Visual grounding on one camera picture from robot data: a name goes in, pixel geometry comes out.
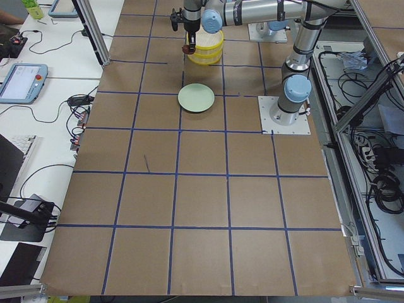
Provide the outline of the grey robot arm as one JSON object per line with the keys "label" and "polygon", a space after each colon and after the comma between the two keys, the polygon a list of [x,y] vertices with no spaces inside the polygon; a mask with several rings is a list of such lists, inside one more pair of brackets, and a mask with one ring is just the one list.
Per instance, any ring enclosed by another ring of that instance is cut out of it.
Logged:
{"label": "grey robot arm", "polygon": [[183,25],[187,42],[182,51],[196,52],[196,34],[204,30],[209,34],[219,32],[224,27],[243,27],[249,24],[266,25],[268,31],[290,20],[298,20],[300,27],[293,45],[272,47],[272,59],[281,57],[282,80],[276,85],[258,85],[251,80],[248,89],[260,88],[264,92],[284,91],[289,79],[301,75],[308,76],[314,46],[327,19],[340,12],[348,1],[185,1],[183,7],[173,9],[170,21],[173,30]]}

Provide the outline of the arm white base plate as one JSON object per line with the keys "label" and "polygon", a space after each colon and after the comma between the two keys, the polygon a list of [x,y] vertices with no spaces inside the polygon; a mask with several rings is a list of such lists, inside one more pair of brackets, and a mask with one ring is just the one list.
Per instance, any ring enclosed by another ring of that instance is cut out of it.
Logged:
{"label": "arm white base plate", "polygon": [[303,105],[298,112],[290,114],[280,110],[276,96],[259,96],[258,104],[263,134],[311,134]]}
{"label": "arm white base plate", "polygon": [[267,21],[248,24],[249,39],[253,42],[287,43],[286,21]]}

